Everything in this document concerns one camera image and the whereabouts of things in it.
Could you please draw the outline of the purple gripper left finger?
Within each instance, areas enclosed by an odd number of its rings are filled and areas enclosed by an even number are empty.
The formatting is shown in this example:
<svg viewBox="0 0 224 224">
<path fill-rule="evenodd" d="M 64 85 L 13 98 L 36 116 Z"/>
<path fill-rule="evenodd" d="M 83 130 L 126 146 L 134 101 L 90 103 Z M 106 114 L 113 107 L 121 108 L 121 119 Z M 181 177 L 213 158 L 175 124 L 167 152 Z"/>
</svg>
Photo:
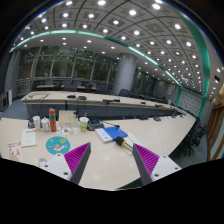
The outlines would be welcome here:
<svg viewBox="0 0 224 224">
<path fill-rule="evenodd" d="M 91 153 L 91 144 L 81 145 L 66 154 L 56 153 L 41 168 L 74 184 L 79 184 Z"/>
</svg>

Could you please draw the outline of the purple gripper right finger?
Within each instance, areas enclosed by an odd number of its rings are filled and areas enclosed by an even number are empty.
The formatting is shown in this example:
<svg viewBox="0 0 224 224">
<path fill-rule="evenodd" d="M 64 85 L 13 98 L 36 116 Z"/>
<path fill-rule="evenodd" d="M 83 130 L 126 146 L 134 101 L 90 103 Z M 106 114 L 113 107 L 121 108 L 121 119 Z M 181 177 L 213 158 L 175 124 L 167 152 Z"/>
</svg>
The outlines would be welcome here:
<svg viewBox="0 0 224 224">
<path fill-rule="evenodd" d="M 143 185 L 180 170 L 180 167 L 168 156 L 159 156 L 138 144 L 133 145 L 133 156 Z"/>
</svg>

